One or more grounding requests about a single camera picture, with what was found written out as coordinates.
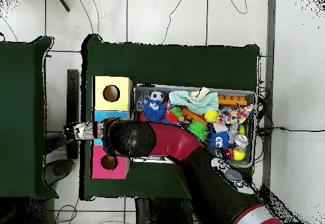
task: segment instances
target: yellow ball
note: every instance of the yellow ball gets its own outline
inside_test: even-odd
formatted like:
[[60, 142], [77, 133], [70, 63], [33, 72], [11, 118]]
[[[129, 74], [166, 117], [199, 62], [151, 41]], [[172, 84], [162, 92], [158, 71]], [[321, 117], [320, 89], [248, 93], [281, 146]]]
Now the yellow ball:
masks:
[[245, 135], [244, 125], [240, 124], [240, 125], [238, 126], [238, 133], [239, 133], [240, 135]]
[[218, 120], [218, 111], [210, 110], [204, 114], [204, 118], [207, 122], [214, 123]]
[[235, 161], [241, 161], [245, 158], [245, 151], [238, 151], [234, 149], [234, 160]]

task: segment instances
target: white toy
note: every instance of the white toy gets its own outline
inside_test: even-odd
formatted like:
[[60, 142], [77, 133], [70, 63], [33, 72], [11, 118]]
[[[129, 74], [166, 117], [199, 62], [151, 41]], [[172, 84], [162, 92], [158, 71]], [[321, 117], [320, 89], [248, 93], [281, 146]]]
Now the white toy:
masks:
[[164, 101], [164, 95], [161, 91], [153, 91], [149, 95], [149, 99], [150, 100], [158, 100], [162, 103]]
[[200, 102], [208, 93], [208, 88], [201, 87], [199, 91], [191, 91], [190, 97], [192, 100]]

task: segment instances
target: green spiky ball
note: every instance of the green spiky ball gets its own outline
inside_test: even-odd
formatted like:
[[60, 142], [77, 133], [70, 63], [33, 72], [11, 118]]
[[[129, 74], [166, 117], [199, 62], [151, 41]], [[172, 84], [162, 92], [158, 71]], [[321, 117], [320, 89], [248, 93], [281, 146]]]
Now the green spiky ball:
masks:
[[192, 122], [187, 129], [195, 134], [202, 142], [205, 141], [208, 136], [208, 128], [199, 121]]
[[180, 110], [179, 107], [173, 107], [171, 110], [170, 110], [171, 113], [173, 113], [175, 116], [177, 117], [181, 117], [182, 116], [182, 111]]

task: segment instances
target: hole in block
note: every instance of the hole in block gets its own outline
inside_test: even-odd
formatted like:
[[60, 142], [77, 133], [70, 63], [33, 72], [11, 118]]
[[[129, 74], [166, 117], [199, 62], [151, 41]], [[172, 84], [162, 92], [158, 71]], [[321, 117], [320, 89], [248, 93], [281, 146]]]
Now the hole in block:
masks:
[[102, 157], [101, 164], [106, 170], [114, 170], [117, 166], [117, 160], [113, 156], [105, 155]]
[[115, 85], [108, 85], [103, 90], [103, 97], [108, 102], [118, 101], [119, 95], [119, 88]]

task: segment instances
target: orange toy block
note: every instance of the orange toy block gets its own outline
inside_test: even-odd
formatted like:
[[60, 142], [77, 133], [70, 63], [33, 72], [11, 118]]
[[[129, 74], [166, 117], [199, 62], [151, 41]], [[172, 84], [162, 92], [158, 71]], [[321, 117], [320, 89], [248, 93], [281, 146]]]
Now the orange toy block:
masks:
[[191, 119], [192, 121], [199, 121], [199, 122], [203, 123], [204, 125], [207, 125], [208, 124], [204, 120], [204, 116], [203, 115], [197, 115], [197, 114], [189, 111], [185, 107], [182, 108], [182, 113], [183, 113], [183, 116], [186, 117], [187, 119]]
[[239, 103], [240, 106], [247, 106], [247, 101], [245, 97], [219, 95], [218, 98], [219, 105], [237, 105], [237, 103]]

